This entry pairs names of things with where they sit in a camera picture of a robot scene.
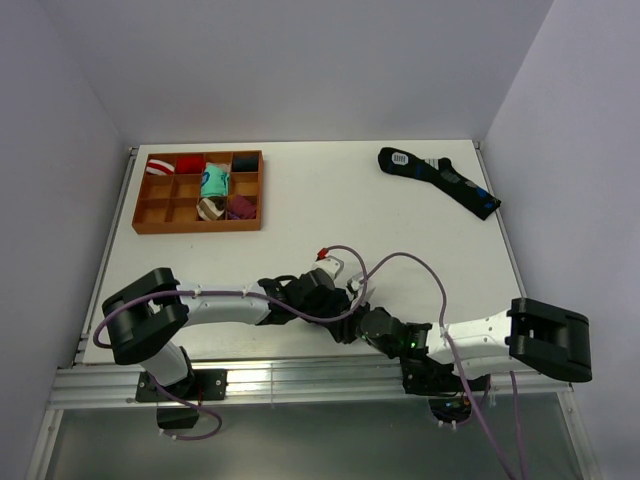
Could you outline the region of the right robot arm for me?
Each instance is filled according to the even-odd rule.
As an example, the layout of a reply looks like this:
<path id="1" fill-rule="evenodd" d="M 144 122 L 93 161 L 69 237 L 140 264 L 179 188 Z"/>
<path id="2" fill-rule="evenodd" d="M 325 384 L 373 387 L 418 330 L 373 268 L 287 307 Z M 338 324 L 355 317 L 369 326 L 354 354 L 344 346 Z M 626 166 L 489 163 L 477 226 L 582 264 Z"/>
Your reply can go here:
<path id="1" fill-rule="evenodd" d="M 484 387 L 487 377 L 535 370 L 566 383 L 592 380 L 586 316 L 529 298 L 517 298 L 493 316 L 447 324 L 403 323 L 384 308 L 365 305 L 327 325 L 334 340 L 362 340 L 400 361 L 403 387 L 435 395 Z"/>

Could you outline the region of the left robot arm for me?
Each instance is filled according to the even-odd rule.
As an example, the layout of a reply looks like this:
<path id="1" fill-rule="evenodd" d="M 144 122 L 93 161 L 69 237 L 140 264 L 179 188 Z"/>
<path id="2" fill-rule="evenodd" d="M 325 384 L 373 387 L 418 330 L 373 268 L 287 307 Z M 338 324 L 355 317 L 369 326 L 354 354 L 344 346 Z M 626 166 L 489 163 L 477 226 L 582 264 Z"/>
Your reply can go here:
<path id="1" fill-rule="evenodd" d="M 116 364 L 142 366 L 170 398 L 183 399 L 194 389 L 195 374 L 186 349 L 172 342 L 179 330 L 220 323 L 284 325 L 296 318 L 323 324 L 351 309 L 335 277 L 314 268 L 244 287 L 203 287 L 179 282 L 167 267 L 156 268 L 103 302 L 105 347 Z"/>

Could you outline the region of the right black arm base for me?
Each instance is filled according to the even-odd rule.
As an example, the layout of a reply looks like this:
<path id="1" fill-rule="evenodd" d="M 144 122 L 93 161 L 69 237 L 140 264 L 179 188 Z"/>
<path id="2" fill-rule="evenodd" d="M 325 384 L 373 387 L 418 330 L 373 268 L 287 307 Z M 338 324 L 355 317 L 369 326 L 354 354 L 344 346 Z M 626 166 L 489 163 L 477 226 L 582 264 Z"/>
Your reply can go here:
<path id="1" fill-rule="evenodd" d="M 428 408 L 437 422 L 452 426 L 471 419 L 473 406 L 453 365 L 430 359 L 401 358 L 403 389 L 406 394 L 428 398 Z"/>

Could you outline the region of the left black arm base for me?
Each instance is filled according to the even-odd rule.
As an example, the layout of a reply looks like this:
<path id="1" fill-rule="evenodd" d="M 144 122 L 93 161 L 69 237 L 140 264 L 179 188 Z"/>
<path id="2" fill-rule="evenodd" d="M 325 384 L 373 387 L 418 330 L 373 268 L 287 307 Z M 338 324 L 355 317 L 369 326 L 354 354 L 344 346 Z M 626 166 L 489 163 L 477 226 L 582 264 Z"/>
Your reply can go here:
<path id="1" fill-rule="evenodd" d="M 226 396 L 227 371 L 225 369 L 197 369 L 176 386 L 166 386 L 161 392 L 148 372 L 139 375 L 135 402 L 158 404 L 156 423 L 159 428 L 169 431 L 190 430 L 203 416 L 186 402 L 201 407 L 205 401 L 222 401 Z"/>

